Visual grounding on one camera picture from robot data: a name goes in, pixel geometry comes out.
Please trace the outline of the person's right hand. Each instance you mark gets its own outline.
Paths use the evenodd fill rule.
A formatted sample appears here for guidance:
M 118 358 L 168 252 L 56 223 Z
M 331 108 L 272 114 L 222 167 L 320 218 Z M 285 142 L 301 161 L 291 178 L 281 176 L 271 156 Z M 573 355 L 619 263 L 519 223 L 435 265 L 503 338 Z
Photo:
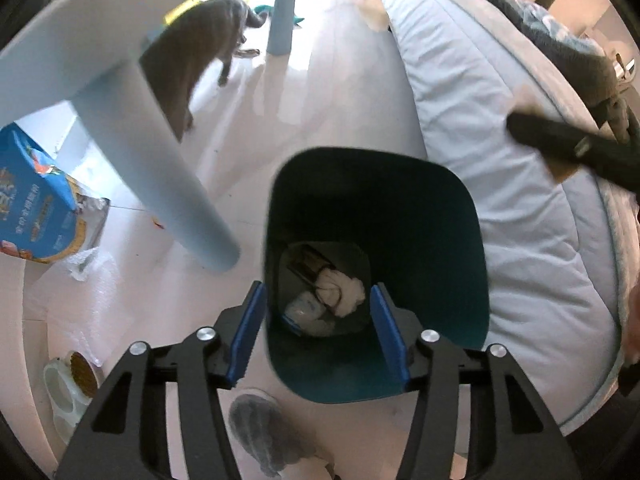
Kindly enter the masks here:
M 623 330 L 622 349 L 625 359 L 632 364 L 639 361 L 640 356 L 640 286 L 635 284 L 631 289 L 628 301 L 628 318 Z

